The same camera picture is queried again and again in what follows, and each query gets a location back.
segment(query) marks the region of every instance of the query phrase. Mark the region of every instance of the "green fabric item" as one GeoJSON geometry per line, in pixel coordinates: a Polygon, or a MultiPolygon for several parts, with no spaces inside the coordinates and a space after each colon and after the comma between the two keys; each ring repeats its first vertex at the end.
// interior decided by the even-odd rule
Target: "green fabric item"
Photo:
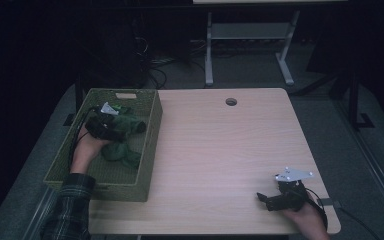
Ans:
{"type": "Polygon", "coordinates": [[[108,144],[102,148],[101,153],[107,161],[121,161],[128,168],[139,168],[141,154],[130,150],[125,142],[108,144]]]}
{"type": "MultiPolygon", "coordinates": [[[[124,133],[124,139],[127,140],[131,134],[145,132],[146,124],[133,115],[132,108],[118,105],[112,108],[119,111],[119,115],[113,116],[111,125],[115,131],[124,133]]],[[[121,161],[125,167],[139,168],[141,154],[132,151],[127,141],[108,144],[102,148],[101,153],[107,161],[121,161]]]]}

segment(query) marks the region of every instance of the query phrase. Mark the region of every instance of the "hand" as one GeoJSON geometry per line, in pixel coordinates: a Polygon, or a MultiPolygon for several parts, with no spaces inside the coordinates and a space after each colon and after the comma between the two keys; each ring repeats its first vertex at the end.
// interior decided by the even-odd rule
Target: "hand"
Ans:
{"type": "Polygon", "coordinates": [[[85,126],[80,129],[76,149],[74,150],[73,162],[71,164],[71,173],[86,174],[89,164],[99,154],[101,148],[111,141],[92,137],[85,126]]]}
{"type": "Polygon", "coordinates": [[[304,237],[307,239],[330,239],[319,212],[309,203],[305,203],[298,212],[288,209],[282,210],[282,213],[285,215],[285,217],[292,220],[298,226],[301,234],[304,235],[304,237]]]}

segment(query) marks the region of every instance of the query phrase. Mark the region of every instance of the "plaid sleeve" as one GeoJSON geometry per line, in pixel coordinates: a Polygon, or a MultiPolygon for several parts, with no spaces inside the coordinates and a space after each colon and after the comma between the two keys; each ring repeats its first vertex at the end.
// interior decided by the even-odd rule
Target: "plaid sleeve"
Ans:
{"type": "Polygon", "coordinates": [[[78,173],[64,180],[55,206],[41,229],[42,239],[90,239],[89,202],[95,179],[78,173]]]}

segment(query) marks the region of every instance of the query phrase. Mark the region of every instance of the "round grommet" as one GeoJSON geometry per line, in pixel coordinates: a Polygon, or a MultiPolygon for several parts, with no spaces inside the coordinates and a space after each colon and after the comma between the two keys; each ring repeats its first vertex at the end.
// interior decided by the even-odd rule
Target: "round grommet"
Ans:
{"type": "Polygon", "coordinates": [[[229,106],[235,106],[236,104],[238,104],[238,101],[234,98],[228,98],[226,99],[226,104],[229,106]]]}

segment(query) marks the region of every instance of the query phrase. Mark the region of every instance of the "green basket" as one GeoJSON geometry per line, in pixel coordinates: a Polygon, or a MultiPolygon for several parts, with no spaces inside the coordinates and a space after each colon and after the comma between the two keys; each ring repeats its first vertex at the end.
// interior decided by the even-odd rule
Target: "green basket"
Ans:
{"type": "Polygon", "coordinates": [[[141,153],[139,168],[131,169],[121,162],[110,162],[97,156],[89,167],[88,174],[96,179],[93,199],[111,201],[146,202],[154,166],[155,150],[160,129],[162,107],[156,90],[136,89],[97,89],[87,94],[72,127],[70,128],[57,156],[54,159],[44,182],[51,188],[59,190],[68,172],[68,158],[71,142],[81,116],[90,107],[121,105],[131,107],[134,115],[146,123],[146,132],[132,134],[128,139],[131,150],[141,153]]]}

